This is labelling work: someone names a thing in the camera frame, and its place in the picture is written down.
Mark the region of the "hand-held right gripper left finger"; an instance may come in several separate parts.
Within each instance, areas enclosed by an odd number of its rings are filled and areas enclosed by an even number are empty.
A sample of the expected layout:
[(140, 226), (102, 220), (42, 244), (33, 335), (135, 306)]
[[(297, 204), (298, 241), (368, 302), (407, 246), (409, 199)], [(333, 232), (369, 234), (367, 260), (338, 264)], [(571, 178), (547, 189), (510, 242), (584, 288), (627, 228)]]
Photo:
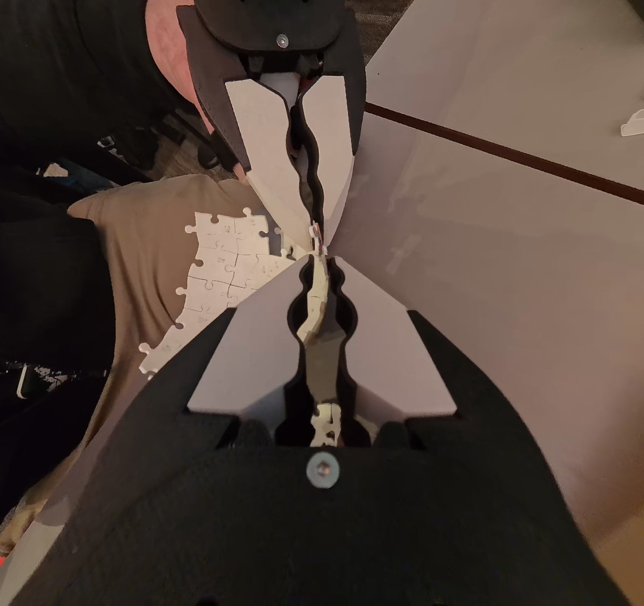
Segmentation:
[(299, 307), (310, 287), (312, 256), (293, 262), (241, 302), (192, 394), (193, 413), (310, 417)]

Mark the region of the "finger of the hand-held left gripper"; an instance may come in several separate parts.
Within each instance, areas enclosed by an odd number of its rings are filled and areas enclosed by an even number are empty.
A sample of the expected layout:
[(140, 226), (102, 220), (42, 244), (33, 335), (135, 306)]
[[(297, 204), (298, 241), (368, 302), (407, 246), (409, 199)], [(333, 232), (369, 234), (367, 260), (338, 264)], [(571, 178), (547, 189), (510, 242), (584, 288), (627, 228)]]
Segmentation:
[(312, 150), (304, 146), (298, 170), (307, 182), (309, 168), (316, 165), (316, 176), (323, 196), (320, 224), (324, 233), (334, 233), (346, 199), (355, 155), (352, 150), (345, 82), (342, 76), (322, 76), (299, 98), (303, 106), (305, 130), (312, 135)]
[(247, 180), (289, 237), (309, 237), (311, 225), (287, 143), (288, 106), (294, 105), (299, 86), (298, 77), (246, 78), (225, 84), (250, 162), (245, 168)]

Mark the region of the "person's left forearm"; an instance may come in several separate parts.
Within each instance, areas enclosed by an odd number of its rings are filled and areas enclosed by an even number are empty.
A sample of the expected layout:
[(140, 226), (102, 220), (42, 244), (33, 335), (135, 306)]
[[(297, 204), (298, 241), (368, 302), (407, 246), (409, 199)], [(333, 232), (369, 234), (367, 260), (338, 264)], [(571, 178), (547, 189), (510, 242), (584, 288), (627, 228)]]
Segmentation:
[(151, 55), (147, 0), (1, 0), (1, 165), (79, 159), (195, 108)]

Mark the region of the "partly built white puzzle ball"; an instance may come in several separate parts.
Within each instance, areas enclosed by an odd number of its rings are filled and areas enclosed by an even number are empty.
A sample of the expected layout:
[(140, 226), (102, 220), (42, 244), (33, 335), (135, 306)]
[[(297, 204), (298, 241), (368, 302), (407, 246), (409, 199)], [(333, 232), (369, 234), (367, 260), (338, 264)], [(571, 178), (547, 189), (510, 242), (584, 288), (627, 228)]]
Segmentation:
[(238, 306), (255, 291), (284, 272), (297, 258), (314, 256), (313, 280), (307, 293), (307, 314), (297, 329), (310, 344), (326, 312), (329, 290), (327, 249), (318, 224), (309, 228), (312, 250), (290, 240), (279, 228), (269, 231), (265, 215), (244, 208), (242, 217), (195, 212), (195, 224), (186, 233), (197, 236), (196, 263), (189, 267), (187, 284), (176, 294), (185, 296), (183, 310), (156, 347), (140, 344), (142, 374), (152, 378), (191, 340), (227, 309)]

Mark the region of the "person's tan trouser leg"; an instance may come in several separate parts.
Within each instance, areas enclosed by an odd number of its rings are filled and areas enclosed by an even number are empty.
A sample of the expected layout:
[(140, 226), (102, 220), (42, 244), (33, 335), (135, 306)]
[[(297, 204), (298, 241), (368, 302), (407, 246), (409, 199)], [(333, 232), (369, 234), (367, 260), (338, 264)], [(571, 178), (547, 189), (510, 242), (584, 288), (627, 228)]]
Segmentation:
[(197, 236), (185, 232), (195, 212), (218, 220), (219, 215), (242, 217), (244, 208), (256, 215), (266, 212), (250, 186), (236, 179), (217, 183), (199, 174), (121, 186), (68, 207), (69, 216), (91, 221), (99, 234), (115, 305), (115, 352), (80, 444), (1, 519), (2, 558), (37, 520), (141, 373), (139, 345), (158, 345), (181, 313), (185, 298), (176, 289), (187, 284), (195, 263)]

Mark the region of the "person's left hand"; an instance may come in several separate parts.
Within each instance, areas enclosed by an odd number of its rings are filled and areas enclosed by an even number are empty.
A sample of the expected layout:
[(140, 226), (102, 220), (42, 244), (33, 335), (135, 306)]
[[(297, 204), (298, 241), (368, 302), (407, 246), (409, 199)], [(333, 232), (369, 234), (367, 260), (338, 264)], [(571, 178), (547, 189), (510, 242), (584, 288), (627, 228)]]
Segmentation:
[(193, 6), (194, 0), (147, 0), (146, 34), (151, 55), (169, 84), (186, 101), (194, 105), (208, 133), (214, 132), (195, 92), (187, 58), (187, 44), (176, 8)]

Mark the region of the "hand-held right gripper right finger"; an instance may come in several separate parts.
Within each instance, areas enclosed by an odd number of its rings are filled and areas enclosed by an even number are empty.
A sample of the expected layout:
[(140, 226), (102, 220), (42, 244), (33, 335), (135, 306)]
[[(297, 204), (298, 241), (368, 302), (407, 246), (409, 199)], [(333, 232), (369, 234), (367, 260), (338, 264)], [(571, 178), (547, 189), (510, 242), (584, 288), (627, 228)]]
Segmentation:
[(345, 370), (364, 419), (453, 416), (457, 406), (407, 308), (342, 257), (337, 310), (349, 306)]

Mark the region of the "white puzzle pieces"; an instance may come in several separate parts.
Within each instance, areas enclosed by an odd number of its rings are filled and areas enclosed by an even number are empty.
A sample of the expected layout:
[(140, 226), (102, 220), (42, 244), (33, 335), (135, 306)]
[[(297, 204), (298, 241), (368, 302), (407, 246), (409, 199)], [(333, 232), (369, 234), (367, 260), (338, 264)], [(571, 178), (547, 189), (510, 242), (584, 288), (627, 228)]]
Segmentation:
[(314, 436), (310, 447), (337, 447), (341, 435), (341, 408), (331, 401), (318, 403), (310, 419)]

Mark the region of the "wooden-edged white table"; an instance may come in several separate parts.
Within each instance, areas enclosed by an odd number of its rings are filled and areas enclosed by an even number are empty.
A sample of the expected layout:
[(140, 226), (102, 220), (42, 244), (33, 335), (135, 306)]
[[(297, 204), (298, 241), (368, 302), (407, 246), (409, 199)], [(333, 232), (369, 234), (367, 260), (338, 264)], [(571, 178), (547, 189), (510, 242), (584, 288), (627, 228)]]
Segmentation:
[(366, 111), (643, 204), (643, 19), (628, 0), (414, 0)]

